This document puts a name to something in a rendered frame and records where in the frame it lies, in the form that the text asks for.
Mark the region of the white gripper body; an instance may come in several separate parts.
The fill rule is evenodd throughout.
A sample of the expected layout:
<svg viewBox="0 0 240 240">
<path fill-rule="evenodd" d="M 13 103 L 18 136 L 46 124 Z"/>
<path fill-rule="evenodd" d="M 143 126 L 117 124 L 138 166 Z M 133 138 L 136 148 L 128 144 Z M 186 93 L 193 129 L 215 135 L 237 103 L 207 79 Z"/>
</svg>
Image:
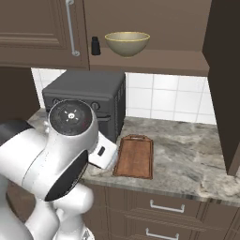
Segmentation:
<svg viewBox="0 0 240 240">
<path fill-rule="evenodd" d="M 102 170 L 110 170 L 116 161 L 116 155 L 113 155 L 112 157 L 108 156 L 99 156 L 91 154 L 89 156 L 89 163 L 102 169 Z"/>
</svg>

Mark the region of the brown wooden cutting board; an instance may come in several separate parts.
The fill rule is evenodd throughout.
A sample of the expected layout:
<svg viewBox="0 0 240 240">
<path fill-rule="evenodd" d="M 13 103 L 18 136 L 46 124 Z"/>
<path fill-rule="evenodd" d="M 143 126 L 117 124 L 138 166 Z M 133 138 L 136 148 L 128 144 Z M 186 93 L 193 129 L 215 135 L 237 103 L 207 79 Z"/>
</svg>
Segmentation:
<svg viewBox="0 0 240 240">
<path fill-rule="evenodd" d="M 120 141 L 114 176 L 153 178 L 154 142 L 145 135 L 130 134 Z"/>
</svg>

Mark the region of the black condiment bottle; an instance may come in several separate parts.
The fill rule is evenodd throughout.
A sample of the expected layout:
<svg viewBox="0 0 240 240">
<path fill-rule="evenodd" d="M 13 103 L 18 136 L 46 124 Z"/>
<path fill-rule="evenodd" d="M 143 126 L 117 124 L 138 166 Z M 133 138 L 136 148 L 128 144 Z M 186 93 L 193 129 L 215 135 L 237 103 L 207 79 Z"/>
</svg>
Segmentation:
<svg viewBox="0 0 240 240">
<path fill-rule="evenodd" d="M 100 44 L 98 41 L 98 37 L 92 37 L 91 54 L 100 55 Z"/>
</svg>

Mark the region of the beige bowl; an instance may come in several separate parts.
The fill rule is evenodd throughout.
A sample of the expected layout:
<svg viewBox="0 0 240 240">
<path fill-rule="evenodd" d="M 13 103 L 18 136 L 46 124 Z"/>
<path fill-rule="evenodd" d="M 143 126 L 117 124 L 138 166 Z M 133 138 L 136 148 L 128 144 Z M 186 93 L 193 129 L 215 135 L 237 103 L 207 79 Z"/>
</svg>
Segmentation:
<svg viewBox="0 0 240 240">
<path fill-rule="evenodd" d="M 150 36 L 142 32 L 114 32 L 107 34 L 105 40 L 116 54 L 129 58 L 140 53 L 147 45 Z"/>
</svg>

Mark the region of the brown closed cabinet door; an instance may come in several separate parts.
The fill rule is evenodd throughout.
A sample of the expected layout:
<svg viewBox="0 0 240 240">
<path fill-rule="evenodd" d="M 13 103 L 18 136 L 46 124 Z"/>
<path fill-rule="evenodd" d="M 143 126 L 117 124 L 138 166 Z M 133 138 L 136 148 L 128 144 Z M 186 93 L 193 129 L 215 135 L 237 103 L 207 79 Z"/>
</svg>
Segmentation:
<svg viewBox="0 0 240 240">
<path fill-rule="evenodd" d="M 71 54 L 65 0 L 0 0 L 0 67 L 88 69 L 83 0 L 70 6 Z"/>
</svg>

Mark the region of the brown open cabinet door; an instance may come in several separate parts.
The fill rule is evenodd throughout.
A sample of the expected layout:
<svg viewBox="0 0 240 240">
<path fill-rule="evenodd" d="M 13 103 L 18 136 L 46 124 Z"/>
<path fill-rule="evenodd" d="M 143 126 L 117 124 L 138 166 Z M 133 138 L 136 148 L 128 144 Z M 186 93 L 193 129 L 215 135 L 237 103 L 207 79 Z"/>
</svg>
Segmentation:
<svg viewBox="0 0 240 240">
<path fill-rule="evenodd" d="M 226 172 L 240 167 L 240 0 L 212 0 L 202 53 Z"/>
</svg>

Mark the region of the dark grey toaster oven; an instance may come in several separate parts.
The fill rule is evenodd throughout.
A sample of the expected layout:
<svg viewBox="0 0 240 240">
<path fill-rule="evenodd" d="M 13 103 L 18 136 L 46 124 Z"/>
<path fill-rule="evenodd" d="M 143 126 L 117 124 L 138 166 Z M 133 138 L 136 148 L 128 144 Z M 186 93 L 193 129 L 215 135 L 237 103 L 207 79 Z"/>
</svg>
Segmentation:
<svg viewBox="0 0 240 240">
<path fill-rule="evenodd" d="M 46 112 L 58 101 L 79 99 L 95 112 L 99 131 L 112 142 L 126 116 L 126 74 L 122 71 L 67 70 L 42 90 Z"/>
</svg>

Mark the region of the brown drawer front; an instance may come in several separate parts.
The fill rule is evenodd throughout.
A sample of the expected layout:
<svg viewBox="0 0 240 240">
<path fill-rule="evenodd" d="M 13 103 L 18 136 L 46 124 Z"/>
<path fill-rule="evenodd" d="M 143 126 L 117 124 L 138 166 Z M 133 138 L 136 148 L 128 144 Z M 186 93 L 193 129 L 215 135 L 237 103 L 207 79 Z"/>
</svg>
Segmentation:
<svg viewBox="0 0 240 240">
<path fill-rule="evenodd" d="M 195 218 L 198 214 L 199 207 L 201 205 L 200 202 L 176 198 L 171 196 L 164 196 L 158 194 L 151 194 L 146 192 L 134 191 L 132 193 L 133 202 L 137 209 L 152 211 L 155 214 L 170 214 L 173 216 L 180 216 L 184 218 Z M 185 205 L 185 213 L 174 213 L 170 211 L 159 210 L 150 207 L 150 200 L 154 200 L 154 204 L 172 207 L 172 208 L 180 208 L 182 204 Z"/>
<path fill-rule="evenodd" d="M 156 237 L 150 237 L 145 234 L 148 228 L 150 233 L 161 234 L 165 236 L 175 237 L 179 233 L 179 240 L 190 240 L 194 230 L 192 228 L 181 226 L 163 221 L 150 220 L 147 218 L 126 216 L 127 236 L 142 240 L 163 240 Z"/>
</svg>

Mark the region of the brown tall side panel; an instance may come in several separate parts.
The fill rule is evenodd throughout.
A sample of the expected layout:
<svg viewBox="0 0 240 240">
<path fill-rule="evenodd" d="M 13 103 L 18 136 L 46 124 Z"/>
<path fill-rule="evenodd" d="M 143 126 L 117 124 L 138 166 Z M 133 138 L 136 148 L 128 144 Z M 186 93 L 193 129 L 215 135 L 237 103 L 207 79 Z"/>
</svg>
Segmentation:
<svg viewBox="0 0 240 240">
<path fill-rule="evenodd" d="M 0 67 L 0 123 L 28 120 L 40 109 L 32 72 L 27 67 Z"/>
</svg>

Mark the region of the brown wall cabinet body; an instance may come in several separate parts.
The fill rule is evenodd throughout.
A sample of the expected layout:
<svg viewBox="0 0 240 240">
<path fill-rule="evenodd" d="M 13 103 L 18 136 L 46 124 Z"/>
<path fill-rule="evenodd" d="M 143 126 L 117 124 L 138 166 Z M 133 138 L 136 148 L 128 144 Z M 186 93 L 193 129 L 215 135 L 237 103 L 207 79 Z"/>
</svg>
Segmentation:
<svg viewBox="0 0 240 240">
<path fill-rule="evenodd" d="M 88 38 L 97 37 L 101 55 L 90 68 L 126 72 L 206 76 L 203 41 L 212 0 L 83 0 Z M 124 58 L 106 44 L 113 32 L 144 32 L 145 49 Z"/>
</svg>

